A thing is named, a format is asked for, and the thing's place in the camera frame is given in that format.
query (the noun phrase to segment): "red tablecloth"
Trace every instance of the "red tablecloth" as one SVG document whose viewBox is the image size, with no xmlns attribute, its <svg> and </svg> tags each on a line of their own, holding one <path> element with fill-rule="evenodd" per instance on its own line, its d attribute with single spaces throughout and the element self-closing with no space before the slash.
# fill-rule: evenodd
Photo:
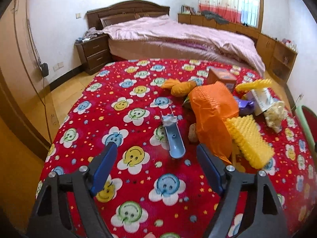
<svg viewBox="0 0 317 238">
<path fill-rule="evenodd" d="M 41 174 L 71 173 L 88 165 L 104 144 L 118 145 L 118 158 L 96 204 L 109 230 L 120 238 L 144 237 L 152 232 L 161 238 L 201 237 L 214 215 L 219 196 L 207 183 L 196 160 L 197 144 L 188 141 L 195 122 L 183 99 L 160 88 L 167 78 L 206 81 L 209 66 L 222 67 L 237 75 L 238 83 L 258 79 L 256 72 L 236 66 L 196 60 L 130 60 L 107 64 L 83 92 L 60 127 Z M 161 123 L 163 114 L 178 117 L 186 147 L 182 159 L 169 156 Z M 283 121 L 275 134 L 264 117 L 256 117 L 263 138 L 275 150 L 264 168 L 269 175 L 287 218 L 290 233 L 298 230 L 315 204 L 316 174 L 306 140 L 293 118 Z M 254 172 L 238 157 L 240 170 Z M 240 195 L 229 236 L 238 230 L 246 194 Z M 84 234 L 73 196 L 70 212 L 79 234 Z"/>
</svg>

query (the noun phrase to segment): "window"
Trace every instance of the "window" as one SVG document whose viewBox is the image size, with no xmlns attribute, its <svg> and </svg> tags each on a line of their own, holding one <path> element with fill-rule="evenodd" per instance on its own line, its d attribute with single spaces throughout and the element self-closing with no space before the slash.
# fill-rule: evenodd
<svg viewBox="0 0 317 238">
<path fill-rule="evenodd" d="M 246 23 L 249 26 L 258 28 L 260 6 L 260 0 L 239 0 L 239 7 L 241 9 L 241 23 Z"/>
</svg>

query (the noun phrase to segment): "brown box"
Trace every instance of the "brown box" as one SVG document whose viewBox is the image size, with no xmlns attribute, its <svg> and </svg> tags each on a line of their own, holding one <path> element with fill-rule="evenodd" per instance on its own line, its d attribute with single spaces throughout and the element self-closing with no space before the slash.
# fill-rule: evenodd
<svg viewBox="0 0 317 238">
<path fill-rule="evenodd" d="M 214 84 L 217 81 L 222 82 L 232 93 L 235 89 L 237 79 L 226 69 L 210 67 L 207 84 Z"/>
</svg>

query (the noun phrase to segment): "yellow bubble wrap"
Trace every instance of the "yellow bubble wrap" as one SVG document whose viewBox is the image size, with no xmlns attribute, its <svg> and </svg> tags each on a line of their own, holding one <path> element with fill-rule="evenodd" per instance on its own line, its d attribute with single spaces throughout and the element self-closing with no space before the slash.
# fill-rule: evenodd
<svg viewBox="0 0 317 238">
<path fill-rule="evenodd" d="M 249 83 L 241 83 L 236 85 L 236 91 L 250 91 L 253 89 L 260 89 L 265 87 L 271 87 L 272 86 L 272 80 L 266 79 L 266 80 L 256 80 L 254 82 Z"/>
<path fill-rule="evenodd" d="M 253 116 L 227 119 L 225 124 L 245 159 L 253 168 L 262 169 L 274 155 L 274 151 L 261 137 Z"/>
</svg>

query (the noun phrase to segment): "wooden headboard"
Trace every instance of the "wooden headboard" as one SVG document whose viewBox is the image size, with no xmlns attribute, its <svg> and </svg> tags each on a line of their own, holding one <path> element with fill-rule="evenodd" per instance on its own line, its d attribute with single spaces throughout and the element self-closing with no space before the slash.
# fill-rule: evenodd
<svg viewBox="0 0 317 238">
<path fill-rule="evenodd" d="M 170 7 L 148 1 L 131 0 L 87 11 L 87 18 L 89 28 L 96 27 L 97 30 L 101 30 L 105 26 L 136 20 L 140 17 L 159 17 L 166 14 L 170 15 Z"/>
</svg>

